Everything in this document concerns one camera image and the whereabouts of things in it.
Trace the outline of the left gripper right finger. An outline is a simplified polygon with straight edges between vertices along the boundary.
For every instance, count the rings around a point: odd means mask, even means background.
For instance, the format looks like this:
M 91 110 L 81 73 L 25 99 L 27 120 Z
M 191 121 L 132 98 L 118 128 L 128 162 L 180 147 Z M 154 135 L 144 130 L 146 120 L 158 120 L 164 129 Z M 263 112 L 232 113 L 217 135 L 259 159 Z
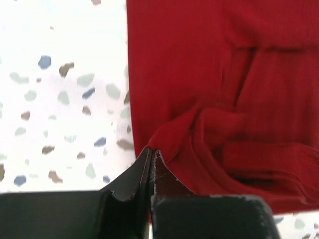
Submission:
M 199 196 L 153 152 L 150 201 L 155 239 L 278 239 L 273 213 L 254 195 Z

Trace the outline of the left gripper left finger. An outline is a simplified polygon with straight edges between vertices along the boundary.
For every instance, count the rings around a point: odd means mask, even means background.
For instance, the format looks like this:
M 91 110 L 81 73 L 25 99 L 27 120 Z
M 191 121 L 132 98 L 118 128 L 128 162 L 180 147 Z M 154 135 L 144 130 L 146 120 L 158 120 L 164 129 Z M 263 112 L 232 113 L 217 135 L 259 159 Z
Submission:
M 3 239 L 146 239 L 152 151 L 97 191 L 5 193 Z

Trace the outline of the dark red t shirt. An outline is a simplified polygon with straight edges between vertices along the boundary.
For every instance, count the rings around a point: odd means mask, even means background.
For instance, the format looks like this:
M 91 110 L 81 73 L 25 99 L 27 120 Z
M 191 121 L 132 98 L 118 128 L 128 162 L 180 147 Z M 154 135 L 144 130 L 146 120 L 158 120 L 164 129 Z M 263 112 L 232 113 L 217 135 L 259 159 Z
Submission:
M 319 3 L 129 0 L 135 152 L 200 195 L 319 207 Z

